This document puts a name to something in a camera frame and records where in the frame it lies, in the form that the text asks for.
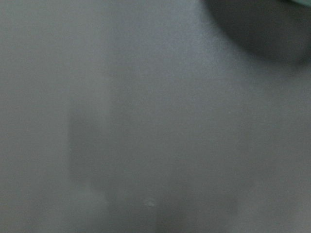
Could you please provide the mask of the mint green bowl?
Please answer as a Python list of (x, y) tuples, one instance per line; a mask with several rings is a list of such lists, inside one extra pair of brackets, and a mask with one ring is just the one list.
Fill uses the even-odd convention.
[(307, 7), (311, 7), (311, 0), (291, 0), (297, 4), (301, 4)]

